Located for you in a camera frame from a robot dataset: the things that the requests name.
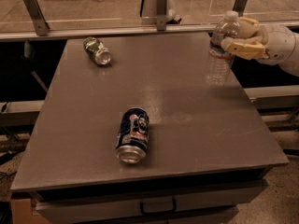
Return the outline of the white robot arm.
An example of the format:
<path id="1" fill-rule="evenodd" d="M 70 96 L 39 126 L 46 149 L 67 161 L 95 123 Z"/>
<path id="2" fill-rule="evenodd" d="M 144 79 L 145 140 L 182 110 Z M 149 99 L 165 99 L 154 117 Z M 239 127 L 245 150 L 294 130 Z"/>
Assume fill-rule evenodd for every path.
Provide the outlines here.
<path id="1" fill-rule="evenodd" d="M 281 24 L 260 24 L 246 17 L 239 19 L 238 38 L 227 37 L 221 47 L 231 54 L 256 60 L 266 65 L 278 65 L 290 75 L 299 77 L 299 34 Z"/>

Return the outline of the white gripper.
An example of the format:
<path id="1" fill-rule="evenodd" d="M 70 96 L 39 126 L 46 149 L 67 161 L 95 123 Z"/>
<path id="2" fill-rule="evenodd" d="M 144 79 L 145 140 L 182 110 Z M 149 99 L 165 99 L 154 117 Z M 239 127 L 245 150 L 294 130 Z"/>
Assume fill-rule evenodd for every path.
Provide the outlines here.
<path id="1" fill-rule="evenodd" d="M 221 41 L 221 47 L 225 51 L 245 60 L 258 59 L 263 64 L 296 66 L 295 32 L 277 24 L 260 28 L 258 21 L 248 17 L 240 17 L 239 25 L 240 38 L 226 37 Z M 263 41 L 257 36 L 259 31 Z"/>

